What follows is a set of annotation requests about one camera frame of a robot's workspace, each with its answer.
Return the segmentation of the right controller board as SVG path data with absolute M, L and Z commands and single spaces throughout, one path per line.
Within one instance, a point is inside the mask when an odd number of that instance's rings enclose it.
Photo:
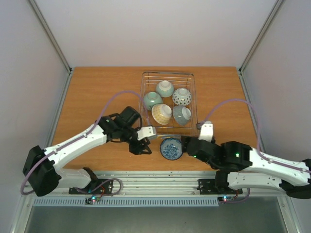
M 237 199 L 237 197 L 234 197 L 234 196 L 221 196 L 221 197 L 218 197 L 218 201 L 220 203 L 233 202 L 236 199 Z

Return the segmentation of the left controller board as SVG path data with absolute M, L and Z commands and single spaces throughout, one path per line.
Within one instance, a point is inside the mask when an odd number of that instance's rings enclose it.
M 90 197 L 90 198 L 85 198 L 85 204 L 94 204 L 96 202 L 99 202 L 101 200 L 101 197 Z

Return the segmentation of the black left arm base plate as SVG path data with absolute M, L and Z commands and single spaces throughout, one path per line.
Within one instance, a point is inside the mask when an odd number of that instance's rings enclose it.
M 69 188 L 71 195 L 101 195 L 111 194 L 113 188 L 113 181 L 110 179 L 98 179 L 91 181 L 85 188 Z

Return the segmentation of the blue floral white bowl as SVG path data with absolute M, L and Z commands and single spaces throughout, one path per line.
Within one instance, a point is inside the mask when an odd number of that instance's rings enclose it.
M 182 152 L 182 143 L 177 138 L 166 138 L 160 144 L 160 153 L 167 160 L 178 160 Z

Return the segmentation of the yellow blue patterned bowl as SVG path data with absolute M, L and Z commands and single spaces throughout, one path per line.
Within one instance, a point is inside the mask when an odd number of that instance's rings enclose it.
M 151 110 L 152 117 L 160 125 L 168 125 L 172 118 L 172 109 L 166 104 L 156 104 Z

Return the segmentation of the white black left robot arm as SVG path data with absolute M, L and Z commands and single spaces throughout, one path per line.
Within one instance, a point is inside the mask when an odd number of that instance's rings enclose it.
M 65 169 L 65 165 L 108 142 L 125 142 L 134 155 L 151 154 L 149 144 L 150 139 L 156 137 L 156 129 L 152 125 L 133 128 L 136 121 L 142 122 L 140 113 L 128 106 L 120 114 L 100 117 L 89 128 L 62 143 L 45 149 L 31 148 L 22 170 L 25 180 L 21 194 L 27 194 L 24 191 L 26 183 L 38 197 L 58 188 L 74 188 L 81 194 L 96 193 L 103 183 L 90 168 Z

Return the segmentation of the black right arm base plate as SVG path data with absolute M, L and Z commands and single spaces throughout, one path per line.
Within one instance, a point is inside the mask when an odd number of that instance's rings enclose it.
M 200 195 L 235 195 L 243 193 L 242 189 L 233 190 L 229 187 L 218 188 L 215 179 L 199 179 L 197 190 L 199 190 Z

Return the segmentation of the pink patterned bowl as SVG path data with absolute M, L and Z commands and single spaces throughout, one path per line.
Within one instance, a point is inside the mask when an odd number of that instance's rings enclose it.
M 172 100 L 176 105 L 187 106 L 192 101 L 191 92 L 186 88 L 178 88 L 172 95 Z

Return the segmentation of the pale green bowl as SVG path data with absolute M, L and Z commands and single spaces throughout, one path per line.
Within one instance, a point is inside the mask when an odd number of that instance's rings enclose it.
M 163 98 L 168 98 L 174 93 L 174 86 L 170 81 L 163 80 L 156 86 L 155 91 Z

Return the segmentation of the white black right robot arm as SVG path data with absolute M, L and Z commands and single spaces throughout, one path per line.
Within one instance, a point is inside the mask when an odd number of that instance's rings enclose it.
M 272 189 L 295 199 L 311 197 L 311 161 L 285 160 L 249 145 L 183 136 L 182 151 L 216 170 L 214 189 L 218 194 L 241 189 Z

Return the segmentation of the controller board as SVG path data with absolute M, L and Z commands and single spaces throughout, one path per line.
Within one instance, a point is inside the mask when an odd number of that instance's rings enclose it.
M 237 199 L 237 197 L 234 197 L 234 196 L 221 196 L 221 197 L 218 197 L 218 201 L 220 203 L 233 202 L 236 199 Z
M 101 200 L 101 197 L 90 197 L 90 198 L 85 198 L 85 204 L 94 204 L 96 202 L 99 202 Z

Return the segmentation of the green ring patterned bowl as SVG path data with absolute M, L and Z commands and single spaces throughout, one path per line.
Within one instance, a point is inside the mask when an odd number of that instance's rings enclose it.
M 148 92 L 143 98 L 143 103 L 147 110 L 151 110 L 154 105 L 162 104 L 163 99 L 157 92 Z

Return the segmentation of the grey speckled bowl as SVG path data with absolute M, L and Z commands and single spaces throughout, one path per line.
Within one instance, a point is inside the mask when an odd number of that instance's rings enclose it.
M 178 125 L 185 126 L 191 119 L 191 111 L 183 105 L 177 105 L 173 108 L 173 117 Z

